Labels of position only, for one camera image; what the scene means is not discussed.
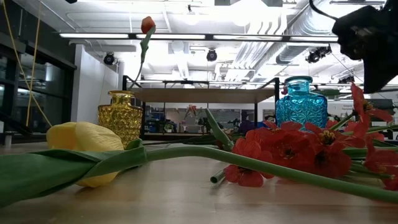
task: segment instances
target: desk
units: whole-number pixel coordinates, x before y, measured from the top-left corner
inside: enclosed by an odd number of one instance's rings
[[[119,174],[97,189],[71,186],[0,209],[0,223],[345,224],[397,223],[398,205],[271,179],[261,188],[210,183],[226,164],[184,157]]]

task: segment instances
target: textured glass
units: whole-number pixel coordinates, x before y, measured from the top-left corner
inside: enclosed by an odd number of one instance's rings
[[[98,106],[98,124],[112,130],[121,139],[124,148],[139,137],[141,130],[142,108],[131,106],[130,91],[109,91],[111,105]]]
[[[288,95],[277,102],[276,118],[280,126],[286,121],[326,126],[328,102],[323,95],[310,93],[310,84],[305,79],[292,79],[287,83]]]

